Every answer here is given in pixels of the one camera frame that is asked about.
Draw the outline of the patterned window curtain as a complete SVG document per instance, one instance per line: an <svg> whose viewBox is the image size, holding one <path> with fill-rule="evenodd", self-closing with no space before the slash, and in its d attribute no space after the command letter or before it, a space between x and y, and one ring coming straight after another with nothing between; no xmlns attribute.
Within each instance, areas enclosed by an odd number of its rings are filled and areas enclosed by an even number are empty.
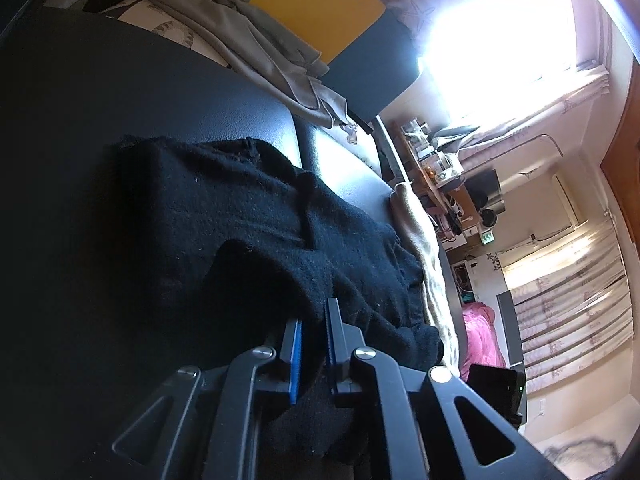
<svg viewBox="0 0 640 480"><path fill-rule="evenodd" d="M502 272L529 393L583 372L634 338L631 291L611 220L587 222Z"/></svg>

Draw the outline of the grey yellow blue sofa chair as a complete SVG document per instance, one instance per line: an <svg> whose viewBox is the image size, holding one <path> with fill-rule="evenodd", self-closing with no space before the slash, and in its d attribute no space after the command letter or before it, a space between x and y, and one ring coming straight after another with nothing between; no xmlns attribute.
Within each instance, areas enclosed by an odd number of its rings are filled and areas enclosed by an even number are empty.
<svg viewBox="0 0 640 480"><path fill-rule="evenodd" d="M407 27L381 0L241 1L265 11L321 53L322 61L329 66L321 82L344 96L354 125L328 129L309 123L369 167L378 168L374 121L418 76L416 49ZM232 70L193 29L149 0L48 0L48 6L80 6L138 26Z"/></svg>

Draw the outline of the grey garment on chair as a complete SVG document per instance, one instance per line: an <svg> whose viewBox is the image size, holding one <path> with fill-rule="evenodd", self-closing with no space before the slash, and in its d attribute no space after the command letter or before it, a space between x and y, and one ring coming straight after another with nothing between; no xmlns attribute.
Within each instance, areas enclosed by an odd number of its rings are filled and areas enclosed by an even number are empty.
<svg viewBox="0 0 640 480"><path fill-rule="evenodd" d="M321 53L265 11L241 0L149 0L193 29L238 74L307 122L354 125L344 96L325 86Z"/></svg>

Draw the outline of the black knit sweater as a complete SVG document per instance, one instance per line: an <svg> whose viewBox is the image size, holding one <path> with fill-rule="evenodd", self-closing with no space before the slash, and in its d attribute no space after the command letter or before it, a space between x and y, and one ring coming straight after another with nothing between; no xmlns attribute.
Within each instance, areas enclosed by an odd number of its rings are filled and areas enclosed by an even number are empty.
<svg viewBox="0 0 640 480"><path fill-rule="evenodd" d="M360 421L330 398L329 299L398 363L426 370L442 358L422 266L394 229L267 142L127 138L105 154L96 208L116 311L166 356L224 364L302 322L302 396L266 428L274 454L358 451Z"/></svg>

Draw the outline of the black television screen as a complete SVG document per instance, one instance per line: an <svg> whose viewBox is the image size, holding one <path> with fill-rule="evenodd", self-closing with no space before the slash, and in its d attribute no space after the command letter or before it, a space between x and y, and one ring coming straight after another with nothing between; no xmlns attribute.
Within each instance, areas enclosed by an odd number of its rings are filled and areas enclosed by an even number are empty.
<svg viewBox="0 0 640 480"><path fill-rule="evenodd" d="M464 186L477 211L492 209L497 214L504 211L500 181L495 169L473 174L465 180Z"/></svg>

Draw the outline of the beige knit sweater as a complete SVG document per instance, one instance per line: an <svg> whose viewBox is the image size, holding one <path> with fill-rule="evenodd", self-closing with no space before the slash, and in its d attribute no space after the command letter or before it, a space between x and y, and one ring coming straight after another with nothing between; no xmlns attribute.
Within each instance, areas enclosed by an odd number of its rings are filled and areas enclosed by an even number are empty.
<svg viewBox="0 0 640 480"><path fill-rule="evenodd" d="M423 270L422 297L427 322L438 328L444 345L440 359L454 377L460 377L460 344L446 293L439 260L439 244L431 217L424 210L409 183L400 182L390 194L394 227L404 244L420 262Z"/></svg>

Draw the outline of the jars and boxes on table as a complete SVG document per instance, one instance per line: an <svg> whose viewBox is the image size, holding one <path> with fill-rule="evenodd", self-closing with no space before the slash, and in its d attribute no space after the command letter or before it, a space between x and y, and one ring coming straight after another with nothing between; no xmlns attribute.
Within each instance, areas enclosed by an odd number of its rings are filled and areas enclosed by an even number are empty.
<svg viewBox="0 0 640 480"><path fill-rule="evenodd" d="M416 119L406 122L400 127L400 131L409 143L420 168L437 186L462 177L464 169L458 151L460 142L466 136L465 132L457 129L429 132L427 126L420 125Z"/></svg>

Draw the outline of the wooden side table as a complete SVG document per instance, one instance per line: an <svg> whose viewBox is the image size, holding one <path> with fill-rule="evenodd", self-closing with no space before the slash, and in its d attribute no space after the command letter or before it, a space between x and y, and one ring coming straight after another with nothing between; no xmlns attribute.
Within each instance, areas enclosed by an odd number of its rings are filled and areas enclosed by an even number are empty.
<svg viewBox="0 0 640 480"><path fill-rule="evenodd" d="M435 148L415 120L403 127L393 124L393 134L398 151L405 156L406 171L416 194L427 195L438 210L449 212L452 201L448 194L464 182L457 156Z"/></svg>

